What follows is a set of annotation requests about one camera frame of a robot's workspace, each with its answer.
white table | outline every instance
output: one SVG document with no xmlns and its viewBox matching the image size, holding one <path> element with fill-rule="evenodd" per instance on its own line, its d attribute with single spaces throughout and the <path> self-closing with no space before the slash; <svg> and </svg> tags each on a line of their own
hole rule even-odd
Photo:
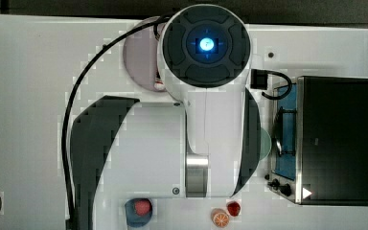
<svg viewBox="0 0 368 230">
<path fill-rule="evenodd" d="M 137 22 L 0 15 L 0 229 L 65 228 L 59 140 L 66 100 L 87 61 Z M 248 25 L 248 31 L 255 67 L 291 77 L 368 78 L 368 29 Z M 89 72 L 75 101 L 75 116 L 103 95 L 171 100 L 167 93 L 155 98 L 143 92 L 128 77 L 122 48 L 123 43 L 112 48 Z M 270 129 L 269 103 L 257 101 L 263 127 Z M 265 159 L 237 195 L 241 215 L 231 229 L 368 229 L 368 207 L 294 205 L 268 190 L 267 171 Z M 211 208 L 225 203 L 223 198 L 157 200 L 158 218 L 148 228 L 211 229 Z"/>
</svg>

black cable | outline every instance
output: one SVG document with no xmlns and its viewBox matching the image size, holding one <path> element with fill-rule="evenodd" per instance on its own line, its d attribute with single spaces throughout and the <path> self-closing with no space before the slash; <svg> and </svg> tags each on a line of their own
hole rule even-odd
<svg viewBox="0 0 368 230">
<path fill-rule="evenodd" d="M 70 220 L 73 219 L 74 217 L 74 211 L 75 211 L 75 207 L 74 207 L 74 198 L 73 198 L 73 191 L 72 191 L 72 186 L 71 186 L 71 174 L 70 174 L 70 168 L 68 165 L 68 157 L 67 157 L 67 148 L 66 148 L 66 143 L 67 143 L 67 129 L 68 129 L 68 122 L 70 119 L 70 113 L 71 113 L 71 108 L 73 107 L 73 102 L 74 102 L 74 98 L 76 97 L 77 94 L 77 90 L 80 87 L 80 84 L 83 80 L 83 78 L 85 77 L 85 75 L 88 73 L 88 71 L 91 69 L 91 67 L 94 65 L 94 63 L 106 52 L 108 51 L 110 48 L 112 48 L 112 46 L 114 46 L 116 43 L 120 42 L 121 40 L 127 38 L 130 35 L 135 34 L 136 32 L 139 32 L 143 29 L 146 29 L 147 27 L 151 27 L 151 26 L 156 26 L 160 23 L 163 22 L 167 22 L 168 19 L 165 19 L 167 17 L 167 15 L 163 18 L 159 18 L 154 22 L 150 22 L 150 23 L 146 23 L 142 26 L 133 28 L 132 30 L 126 32 L 125 34 L 119 36 L 118 38 L 116 38 L 115 40 L 113 40 L 112 42 L 110 42 L 107 45 L 104 45 L 103 48 L 100 50 L 99 53 L 97 53 L 94 58 L 92 58 L 88 64 L 85 66 L 85 68 L 83 69 L 83 71 L 81 72 L 80 76 L 78 77 L 76 83 L 73 86 L 73 89 L 71 91 L 70 94 L 70 98 L 68 99 L 68 104 L 67 107 L 65 109 L 65 114 L 64 114 L 64 121 L 62 124 L 62 132 L 61 132 L 61 157 L 62 157 L 62 166 L 64 168 L 64 176 L 65 176 L 65 187 L 67 190 L 67 198 L 68 198 L 68 212 L 70 215 Z"/>
<path fill-rule="evenodd" d="M 265 72 L 267 74 L 276 75 L 280 78 L 285 79 L 287 81 L 287 90 L 284 94 L 282 94 L 280 96 L 275 96 L 275 97 L 270 96 L 270 95 L 266 94 L 265 92 L 262 92 L 262 96 L 264 96 L 265 98 L 270 99 L 270 100 L 281 100 L 281 99 L 285 98 L 289 94 L 289 92 L 291 92 L 291 87 L 292 87 L 291 79 L 287 75 L 285 75 L 283 73 L 280 73 L 280 72 L 271 71 L 271 70 L 265 70 Z"/>
<path fill-rule="evenodd" d="M 157 20 L 155 20 L 154 22 L 163 21 L 165 18 L 171 17 L 171 16 L 173 16 L 175 14 L 176 14 L 175 11 L 165 13 L 165 14 L 159 16 L 159 18 L 157 18 Z M 153 33 L 154 33 L 154 36 L 156 37 L 157 40 L 160 38 L 160 34 L 157 32 L 157 26 L 158 26 L 158 24 L 157 25 L 153 25 Z"/>
</svg>

